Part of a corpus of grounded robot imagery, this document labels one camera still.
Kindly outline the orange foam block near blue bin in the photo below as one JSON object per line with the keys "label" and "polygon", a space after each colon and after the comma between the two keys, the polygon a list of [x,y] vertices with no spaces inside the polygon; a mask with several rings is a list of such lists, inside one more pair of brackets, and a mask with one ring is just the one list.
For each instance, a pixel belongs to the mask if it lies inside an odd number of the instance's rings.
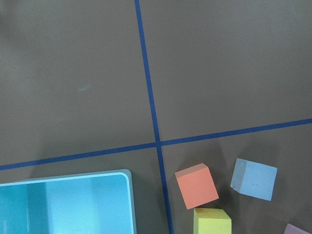
{"label": "orange foam block near blue bin", "polygon": [[219,199],[207,165],[200,163],[183,169],[175,177],[188,210]]}

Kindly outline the light blue plastic bin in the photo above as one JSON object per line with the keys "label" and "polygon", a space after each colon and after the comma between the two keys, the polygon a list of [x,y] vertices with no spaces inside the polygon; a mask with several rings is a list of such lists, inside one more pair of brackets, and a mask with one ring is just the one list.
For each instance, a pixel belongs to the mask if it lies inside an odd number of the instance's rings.
{"label": "light blue plastic bin", "polygon": [[33,178],[0,186],[3,234],[135,234],[127,169]]}

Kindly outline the yellow foam block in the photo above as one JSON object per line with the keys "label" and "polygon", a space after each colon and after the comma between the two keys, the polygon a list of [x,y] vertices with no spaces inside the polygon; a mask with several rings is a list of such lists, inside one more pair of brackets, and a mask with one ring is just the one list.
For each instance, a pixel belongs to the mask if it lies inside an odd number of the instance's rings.
{"label": "yellow foam block", "polygon": [[194,234],[231,234],[232,220],[223,209],[194,208]]}

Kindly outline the light blue foam block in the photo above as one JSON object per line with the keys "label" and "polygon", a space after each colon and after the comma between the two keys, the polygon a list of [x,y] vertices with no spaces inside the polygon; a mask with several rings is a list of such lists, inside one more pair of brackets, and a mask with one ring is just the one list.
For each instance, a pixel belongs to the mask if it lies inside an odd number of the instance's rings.
{"label": "light blue foam block", "polygon": [[237,158],[231,188],[243,195],[271,201],[276,174],[276,167]]}

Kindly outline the light pink foam block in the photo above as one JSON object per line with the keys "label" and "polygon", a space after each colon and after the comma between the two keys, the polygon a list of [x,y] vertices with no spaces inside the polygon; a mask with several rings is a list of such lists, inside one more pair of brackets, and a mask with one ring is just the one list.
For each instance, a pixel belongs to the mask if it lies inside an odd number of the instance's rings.
{"label": "light pink foam block", "polygon": [[310,234],[310,233],[288,223],[283,234]]}

